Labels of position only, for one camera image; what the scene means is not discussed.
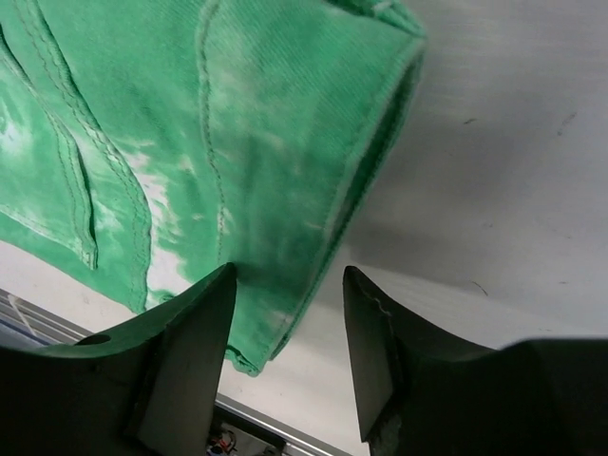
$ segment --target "white wall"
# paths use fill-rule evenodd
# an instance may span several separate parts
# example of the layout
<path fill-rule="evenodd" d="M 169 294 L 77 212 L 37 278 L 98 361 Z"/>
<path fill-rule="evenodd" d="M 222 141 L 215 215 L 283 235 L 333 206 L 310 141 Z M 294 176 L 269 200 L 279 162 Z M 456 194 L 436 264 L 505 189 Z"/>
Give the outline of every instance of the white wall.
<path fill-rule="evenodd" d="M 407 3 L 430 43 L 403 139 L 293 341 L 257 379 L 225 369 L 220 384 L 353 455 L 366 449 L 341 310 L 345 264 L 493 347 L 608 332 L 608 2 Z M 12 251 L 0 244 L 1 258 Z M 129 316 L 35 258 L 3 261 L 0 288 L 86 328 Z"/>

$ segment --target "black plastic part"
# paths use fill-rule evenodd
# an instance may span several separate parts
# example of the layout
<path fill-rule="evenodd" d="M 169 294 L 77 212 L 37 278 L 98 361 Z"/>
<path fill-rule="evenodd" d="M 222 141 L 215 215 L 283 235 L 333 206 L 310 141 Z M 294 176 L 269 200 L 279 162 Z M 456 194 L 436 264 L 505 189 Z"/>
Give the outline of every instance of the black plastic part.
<path fill-rule="evenodd" d="M 493 351 L 407 310 L 354 267 L 344 301 L 373 456 L 608 454 L 607 340 Z"/>
<path fill-rule="evenodd" d="M 234 428 L 237 428 L 246 434 L 249 434 L 261 442 L 272 446 L 276 449 L 278 454 L 283 453 L 283 449 L 285 448 L 285 440 L 275 433 L 271 432 L 268 429 L 260 427 L 245 418 L 235 415 L 231 413 L 229 410 L 216 406 L 213 415 L 214 423 L 218 428 L 221 428 L 221 425 L 226 424 L 230 425 Z"/>
<path fill-rule="evenodd" d="M 228 264 L 75 346 L 0 348 L 0 452 L 205 454 L 236 290 Z"/>

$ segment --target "green tie-dye fabric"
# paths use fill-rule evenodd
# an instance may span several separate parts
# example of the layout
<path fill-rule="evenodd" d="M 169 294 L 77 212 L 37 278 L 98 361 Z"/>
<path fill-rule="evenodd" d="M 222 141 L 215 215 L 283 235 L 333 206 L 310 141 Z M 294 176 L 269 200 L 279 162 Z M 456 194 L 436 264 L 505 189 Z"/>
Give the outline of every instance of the green tie-dye fabric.
<path fill-rule="evenodd" d="M 237 264 L 287 341 L 401 129 L 424 34 L 373 0 L 0 0 L 0 238 L 136 313 Z"/>

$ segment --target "pocket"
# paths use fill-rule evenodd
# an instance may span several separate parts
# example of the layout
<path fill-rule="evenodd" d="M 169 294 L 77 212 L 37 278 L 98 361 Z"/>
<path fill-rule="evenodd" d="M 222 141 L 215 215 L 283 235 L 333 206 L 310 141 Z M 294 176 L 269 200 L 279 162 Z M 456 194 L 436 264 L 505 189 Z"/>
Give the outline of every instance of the pocket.
<path fill-rule="evenodd" d="M 0 212 L 96 268 L 77 144 L 31 86 L 1 29 Z"/>

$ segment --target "green garment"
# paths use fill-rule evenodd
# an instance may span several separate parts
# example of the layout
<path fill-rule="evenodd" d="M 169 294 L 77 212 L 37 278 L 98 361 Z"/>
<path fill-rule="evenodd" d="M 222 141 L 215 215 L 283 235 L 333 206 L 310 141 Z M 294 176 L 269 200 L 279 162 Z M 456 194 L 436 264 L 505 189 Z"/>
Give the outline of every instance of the green garment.
<path fill-rule="evenodd" d="M 235 262 L 227 355 L 259 372 L 401 129 L 420 26 L 373 0 L 0 0 L 0 25 L 0 238 L 136 313 Z"/>

